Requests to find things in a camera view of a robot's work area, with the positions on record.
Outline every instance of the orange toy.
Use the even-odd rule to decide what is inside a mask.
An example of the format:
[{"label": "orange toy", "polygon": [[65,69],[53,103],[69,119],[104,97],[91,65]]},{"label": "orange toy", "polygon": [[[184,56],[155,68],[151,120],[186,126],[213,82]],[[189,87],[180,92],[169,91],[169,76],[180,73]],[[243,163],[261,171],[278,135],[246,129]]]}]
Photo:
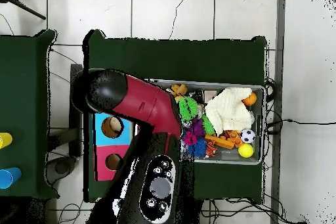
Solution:
[{"label": "orange toy", "polygon": [[216,147],[213,141],[207,143],[207,149],[205,150],[205,155],[210,157],[215,155]]},{"label": "orange toy", "polygon": [[242,100],[242,102],[246,106],[254,105],[256,101],[257,101],[257,95],[254,94],[254,92],[252,92],[252,94],[249,97],[247,97],[246,99]]},{"label": "orange toy", "polygon": [[230,136],[230,138],[228,138],[228,140],[230,139],[237,148],[239,146],[242,146],[243,141],[240,139],[240,136],[237,133],[237,131],[235,131],[235,130],[227,130],[225,132]]},{"label": "orange toy", "polygon": [[234,143],[232,141],[227,141],[219,137],[211,136],[208,134],[206,134],[205,140],[212,141],[217,146],[222,146],[223,148],[228,148],[229,150],[231,150],[234,147]]},{"label": "orange toy", "polygon": [[170,89],[167,89],[167,90],[173,95],[173,97],[178,97],[178,96],[185,95],[188,89],[185,86],[185,84],[181,84],[181,85],[174,84],[171,86]]}]

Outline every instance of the green table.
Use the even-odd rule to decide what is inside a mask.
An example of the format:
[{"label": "green table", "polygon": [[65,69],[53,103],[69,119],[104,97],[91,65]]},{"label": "green table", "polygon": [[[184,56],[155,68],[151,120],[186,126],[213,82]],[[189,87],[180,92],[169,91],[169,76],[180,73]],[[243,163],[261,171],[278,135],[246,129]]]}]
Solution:
[{"label": "green table", "polygon": [[35,37],[0,35],[0,132],[13,137],[0,149],[0,168],[19,167],[21,178],[0,196],[54,198],[45,181],[47,154],[47,52],[55,32]]},{"label": "green table", "polygon": [[[251,84],[264,86],[266,39],[252,41],[152,41],[105,39],[100,31],[85,37],[89,68],[113,68],[138,78]],[[92,121],[89,120],[89,156],[93,156]],[[95,181],[93,160],[85,168],[85,186],[92,202],[103,197],[110,182]],[[195,163],[195,198],[262,198],[262,163],[256,166]]]}]

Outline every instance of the gray bin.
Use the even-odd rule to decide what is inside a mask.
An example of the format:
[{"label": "gray bin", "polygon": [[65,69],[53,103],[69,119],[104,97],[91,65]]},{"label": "gray bin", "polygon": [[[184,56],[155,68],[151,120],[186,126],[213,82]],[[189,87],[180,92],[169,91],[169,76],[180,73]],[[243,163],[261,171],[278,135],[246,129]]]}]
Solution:
[{"label": "gray bin", "polygon": [[195,157],[195,162],[203,163],[219,163],[219,164],[240,164],[240,165],[257,165],[263,158],[264,146],[264,129],[266,125],[266,90],[263,86],[258,85],[234,85],[221,83],[206,83],[206,82],[191,82],[191,81],[174,81],[174,80],[150,80],[155,85],[164,89],[169,88],[172,84],[185,84],[189,91],[202,89],[203,91],[218,91],[227,87],[242,87],[251,88],[257,96],[257,101],[252,106],[247,106],[248,111],[252,111],[255,116],[255,122],[252,125],[252,130],[256,134],[255,141],[251,144],[254,148],[254,153],[250,158],[243,158],[238,154],[238,149],[234,147],[228,150],[218,147],[215,156],[210,158]]}]

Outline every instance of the blue cup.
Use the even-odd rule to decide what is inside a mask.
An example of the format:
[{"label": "blue cup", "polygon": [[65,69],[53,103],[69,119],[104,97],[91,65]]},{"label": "blue cup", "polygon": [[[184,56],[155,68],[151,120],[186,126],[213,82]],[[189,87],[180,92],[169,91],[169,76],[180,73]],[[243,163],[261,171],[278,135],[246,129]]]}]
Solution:
[{"label": "blue cup", "polygon": [[0,170],[0,189],[7,189],[21,177],[21,170],[11,167]]}]

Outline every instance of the soccer ball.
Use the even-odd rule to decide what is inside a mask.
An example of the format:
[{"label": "soccer ball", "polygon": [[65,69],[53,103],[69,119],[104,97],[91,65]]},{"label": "soccer ball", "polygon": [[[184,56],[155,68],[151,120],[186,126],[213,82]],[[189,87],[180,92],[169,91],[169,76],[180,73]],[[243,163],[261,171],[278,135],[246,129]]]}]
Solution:
[{"label": "soccer ball", "polygon": [[244,129],[240,133],[240,139],[243,143],[251,144],[255,140],[255,133],[250,129]]}]

